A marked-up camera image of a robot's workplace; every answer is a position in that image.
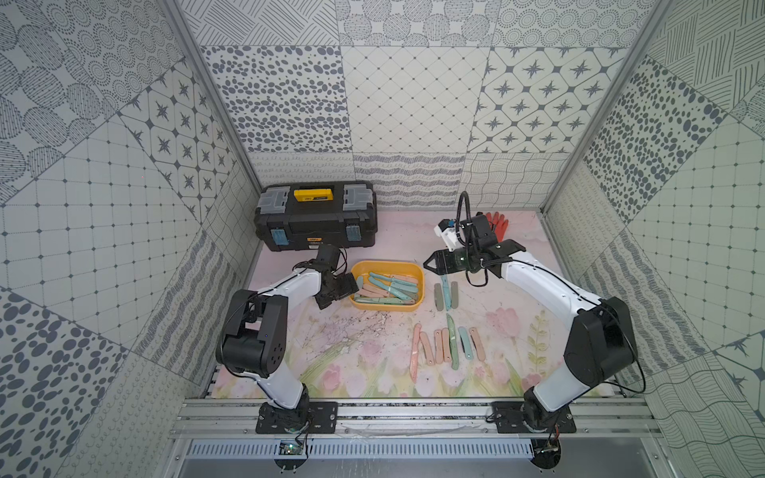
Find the floral tablecloth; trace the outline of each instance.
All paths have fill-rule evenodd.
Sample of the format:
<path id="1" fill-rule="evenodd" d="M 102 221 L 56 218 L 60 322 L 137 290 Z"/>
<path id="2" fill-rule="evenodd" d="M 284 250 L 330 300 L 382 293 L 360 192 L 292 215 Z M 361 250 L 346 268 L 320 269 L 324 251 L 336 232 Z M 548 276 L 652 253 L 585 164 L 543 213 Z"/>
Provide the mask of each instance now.
<path id="1" fill-rule="evenodd" d="M 510 220 L 507 236 L 515 239 L 548 267 L 558 264 L 547 237 L 533 212 L 505 213 Z M 433 225 L 443 213 L 380 213 L 377 244 L 349 249 L 352 266 L 360 259 L 422 262 L 443 243 Z M 284 277 L 291 266 L 309 259 L 310 252 L 264 250 L 253 275 L 251 289 Z M 460 352 L 459 369 L 442 363 L 428 366 L 419 353 L 417 382 L 409 375 L 412 333 L 417 323 L 430 336 L 446 327 L 446 311 L 438 312 L 433 287 L 441 279 L 425 273 L 426 297 L 412 313 L 356 309 L 349 300 L 319 311 L 306 301 L 289 317 L 285 361 L 308 386 L 314 398 L 383 397 L 493 397 L 522 395 L 562 363 L 567 331 L 560 320 L 517 286 L 490 275 L 484 288 L 471 287 L 464 273 L 449 281 L 459 287 L 459 307 L 448 313 L 456 327 L 476 327 L 487 359 L 467 360 Z M 481 283 L 483 275 L 471 277 Z M 612 395 L 601 385 L 592 395 Z M 222 370 L 214 384 L 213 398 L 264 398 L 249 379 L 238 379 Z"/>

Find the toolbox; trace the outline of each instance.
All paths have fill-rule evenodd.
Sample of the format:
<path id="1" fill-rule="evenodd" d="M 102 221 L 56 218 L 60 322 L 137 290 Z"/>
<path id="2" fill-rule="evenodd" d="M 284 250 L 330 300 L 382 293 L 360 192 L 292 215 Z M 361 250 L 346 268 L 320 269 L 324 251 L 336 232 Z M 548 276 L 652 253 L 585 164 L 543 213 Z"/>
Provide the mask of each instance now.
<path id="1" fill-rule="evenodd" d="M 377 233 L 377 199 L 368 181 L 269 186 L 255 209 L 259 239 L 272 251 L 370 247 Z"/>

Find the patterned wallpaper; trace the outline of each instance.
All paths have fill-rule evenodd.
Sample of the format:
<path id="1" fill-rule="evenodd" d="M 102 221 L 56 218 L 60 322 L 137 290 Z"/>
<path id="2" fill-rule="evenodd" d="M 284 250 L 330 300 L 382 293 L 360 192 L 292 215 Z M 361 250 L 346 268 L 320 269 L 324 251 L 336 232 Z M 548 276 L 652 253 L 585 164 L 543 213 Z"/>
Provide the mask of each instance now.
<path id="1" fill-rule="evenodd" d="M 653 3 L 180 1 L 264 185 L 366 178 L 382 207 L 449 210 L 460 184 L 485 207 L 542 204 Z M 463 159 L 440 178 L 432 155 Z"/>
<path id="2" fill-rule="evenodd" d="M 572 278 L 630 305 L 686 476 L 765 472 L 764 45 L 762 2 L 676 2 L 546 216 Z"/>
<path id="3" fill-rule="evenodd" d="M 203 388 L 257 246 L 208 96 L 152 0 L 0 5 L 0 475 L 144 476 Z"/>

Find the yellow plastic bin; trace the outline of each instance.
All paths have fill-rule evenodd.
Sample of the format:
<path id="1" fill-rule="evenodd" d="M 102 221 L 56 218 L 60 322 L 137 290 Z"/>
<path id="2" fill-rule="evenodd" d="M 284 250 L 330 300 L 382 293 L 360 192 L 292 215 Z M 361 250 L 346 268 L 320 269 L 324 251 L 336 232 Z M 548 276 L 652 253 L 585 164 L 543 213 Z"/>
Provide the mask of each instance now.
<path id="1" fill-rule="evenodd" d="M 391 275 L 400 274 L 417 279 L 417 287 L 419 292 L 417 294 L 417 302 L 413 305 L 394 305 L 394 304 L 359 304 L 350 296 L 350 301 L 357 309 L 363 309 L 365 311 L 386 311 L 386 312 L 412 312 L 420 307 L 422 299 L 425 298 L 425 271 L 422 267 L 412 262 L 397 262 L 397 261 L 361 261 L 358 262 L 350 270 L 355 278 L 364 276 L 364 282 L 369 283 L 369 273 L 376 272 L 377 274 Z"/>

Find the blue latch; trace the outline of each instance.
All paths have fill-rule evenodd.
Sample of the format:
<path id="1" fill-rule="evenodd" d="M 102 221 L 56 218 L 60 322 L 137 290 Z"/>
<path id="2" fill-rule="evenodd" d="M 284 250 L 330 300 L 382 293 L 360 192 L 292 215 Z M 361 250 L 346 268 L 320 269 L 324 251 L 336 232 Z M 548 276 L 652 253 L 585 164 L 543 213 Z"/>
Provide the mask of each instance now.
<path id="1" fill-rule="evenodd" d="M 361 228 L 358 226 L 345 226 L 345 235 L 349 241 L 361 240 Z"/>
<path id="2" fill-rule="evenodd" d="M 283 229 L 271 229 L 271 237 L 274 238 L 274 243 L 277 246 L 288 246 L 289 241 L 287 235 Z"/>

